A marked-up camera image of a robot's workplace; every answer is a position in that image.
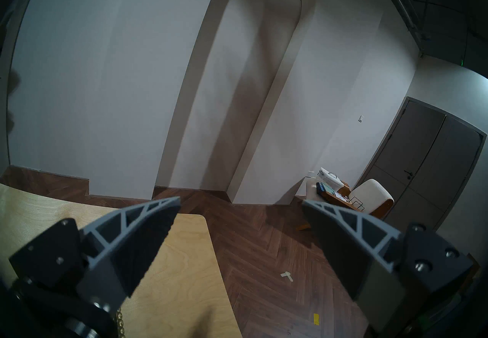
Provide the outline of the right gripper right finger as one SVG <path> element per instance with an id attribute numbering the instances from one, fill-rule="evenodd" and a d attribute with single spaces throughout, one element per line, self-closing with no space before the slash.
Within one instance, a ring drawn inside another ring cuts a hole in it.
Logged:
<path id="1" fill-rule="evenodd" d="M 367 332 L 427 332 L 449 313 L 474 263 L 432 228 L 401 232 L 370 214 L 306 199 L 304 217 Z"/>

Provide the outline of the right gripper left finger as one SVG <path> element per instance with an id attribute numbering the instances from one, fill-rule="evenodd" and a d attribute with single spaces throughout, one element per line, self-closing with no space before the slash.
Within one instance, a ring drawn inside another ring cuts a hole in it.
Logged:
<path id="1" fill-rule="evenodd" d="M 164 198 L 116 209 L 81 229 L 65 218 L 9 262 L 20 279 L 115 310 L 132 297 L 180 208 L 180 197 Z"/>

